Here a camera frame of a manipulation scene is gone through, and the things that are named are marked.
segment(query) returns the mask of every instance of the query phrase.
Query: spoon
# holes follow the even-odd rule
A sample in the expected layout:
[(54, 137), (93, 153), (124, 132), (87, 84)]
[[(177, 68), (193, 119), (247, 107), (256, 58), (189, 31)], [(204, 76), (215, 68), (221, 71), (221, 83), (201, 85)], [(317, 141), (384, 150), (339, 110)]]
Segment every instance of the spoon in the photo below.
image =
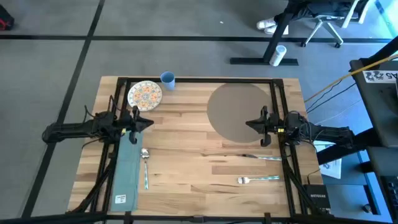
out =
[(148, 149), (145, 148), (141, 149), (141, 157), (145, 160), (144, 188), (145, 190), (148, 190), (148, 166), (147, 166), (147, 160), (149, 158)]

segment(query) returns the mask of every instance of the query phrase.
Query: yellow cable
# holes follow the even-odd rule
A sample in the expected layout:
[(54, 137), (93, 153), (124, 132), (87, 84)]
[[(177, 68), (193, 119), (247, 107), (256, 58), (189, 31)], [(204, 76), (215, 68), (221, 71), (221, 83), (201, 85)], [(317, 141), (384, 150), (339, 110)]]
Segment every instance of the yellow cable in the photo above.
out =
[(359, 72), (362, 72), (362, 71), (364, 71), (364, 70), (366, 70), (366, 69), (368, 69), (368, 68), (371, 68), (371, 67), (373, 67), (373, 66), (375, 66), (375, 65), (379, 65), (379, 64), (381, 64), (381, 63), (383, 63), (383, 62), (386, 62), (386, 61), (388, 61), (388, 60), (392, 60), (392, 59), (395, 59), (395, 58), (398, 58), (398, 54), (393, 55), (393, 56), (390, 56), (390, 57), (387, 57), (387, 58), (382, 59), (382, 60), (380, 60), (380, 61), (374, 62), (374, 63), (372, 63), (372, 64), (370, 64), (370, 65), (368, 65), (368, 66), (365, 66), (365, 67), (363, 67), (363, 68), (360, 68), (360, 69), (358, 69), (358, 70), (355, 70), (355, 71), (349, 73), (348, 75), (345, 75), (345, 76), (343, 76), (343, 77), (337, 79), (336, 81), (332, 82), (332, 83), (329, 84), (328, 86), (324, 87), (323, 90), (319, 91), (318, 93), (314, 94), (314, 95), (311, 96), (310, 98), (306, 99), (306, 100), (304, 101), (304, 103), (306, 103), (308, 100), (311, 100), (312, 98), (316, 97), (316, 96), (319, 95), (321, 92), (323, 92), (323, 91), (325, 91), (326, 89), (330, 88), (331, 86), (333, 86), (334, 84), (336, 84), (336, 83), (339, 82), (340, 80), (343, 80), (343, 79), (345, 79), (345, 78), (347, 78), (347, 77), (350, 77), (350, 76), (352, 76), (352, 75), (355, 75), (355, 74), (357, 74), (357, 73), (359, 73)]

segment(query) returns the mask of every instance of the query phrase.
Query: brown circular mat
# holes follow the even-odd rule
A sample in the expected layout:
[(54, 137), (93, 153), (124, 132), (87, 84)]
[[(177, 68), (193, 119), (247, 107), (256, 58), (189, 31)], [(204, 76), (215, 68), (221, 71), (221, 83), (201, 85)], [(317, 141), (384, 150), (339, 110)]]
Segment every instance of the brown circular mat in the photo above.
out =
[(246, 121), (260, 117), (263, 106), (270, 106), (270, 96), (247, 83), (227, 83), (210, 96), (207, 116), (218, 134), (234, 142), (253, 142), (262, 138)]

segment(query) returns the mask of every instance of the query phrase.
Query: round placemat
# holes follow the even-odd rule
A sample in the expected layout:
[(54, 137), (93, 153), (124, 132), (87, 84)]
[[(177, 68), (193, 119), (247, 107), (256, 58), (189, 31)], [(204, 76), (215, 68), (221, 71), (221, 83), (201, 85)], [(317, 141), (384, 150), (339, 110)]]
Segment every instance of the round placemat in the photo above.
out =
[(162, 100), (162, 89), (152, 81), (142, 81), (131, 87), (127, 100), (131, 107), (138, 106), (140, 111), (149, 111)]
[(247, 83), (227, 83), (217, 88), (208, 101), (207, 116), (218, 134), (234, 142), (253, 142), (262, 138), (246, 121), (260, 117), (271, 98), (260, 88)]

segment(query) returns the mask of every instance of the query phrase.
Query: blue cup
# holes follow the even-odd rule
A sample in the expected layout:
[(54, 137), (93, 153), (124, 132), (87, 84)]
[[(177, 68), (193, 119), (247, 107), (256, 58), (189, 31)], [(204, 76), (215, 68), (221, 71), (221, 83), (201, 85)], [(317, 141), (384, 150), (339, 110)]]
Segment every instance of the blue cup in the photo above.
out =
[(160, 80), (162, 81), (164, 87), (168, 90), (174, 90), (175, 78), (172, 72), (164, 72), (160, 75)]

